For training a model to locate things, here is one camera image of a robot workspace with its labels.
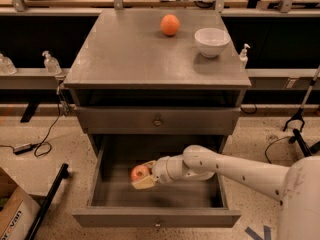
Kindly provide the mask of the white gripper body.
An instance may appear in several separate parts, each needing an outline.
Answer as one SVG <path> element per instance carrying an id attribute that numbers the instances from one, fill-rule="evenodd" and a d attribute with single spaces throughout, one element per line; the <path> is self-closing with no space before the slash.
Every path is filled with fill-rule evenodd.
<path id="1" fill-rule="evenodd" d="M 167 169 L 167 164 L 169 161 L 169 156 L 162 157 L 158 159 L 153 167 L 152 167 L 152 177 L 153 179 L 162 184 L 172 182 L 172 178 L 170 177 Z"/>

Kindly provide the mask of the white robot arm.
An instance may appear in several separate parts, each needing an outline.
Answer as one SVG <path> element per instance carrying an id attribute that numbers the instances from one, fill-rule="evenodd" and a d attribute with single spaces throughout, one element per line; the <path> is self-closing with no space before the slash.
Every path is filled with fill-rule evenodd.
<path id="1" fill-rule="evenodd" d="M 175 180 L 207 180 L 219 174 L 280 204 L 277 240 L 320 240 L 320 157 L 280 166 L 226 156 L 191 145 L 177 156 L 165 156 L 133 168 L 136 189 Z"/>

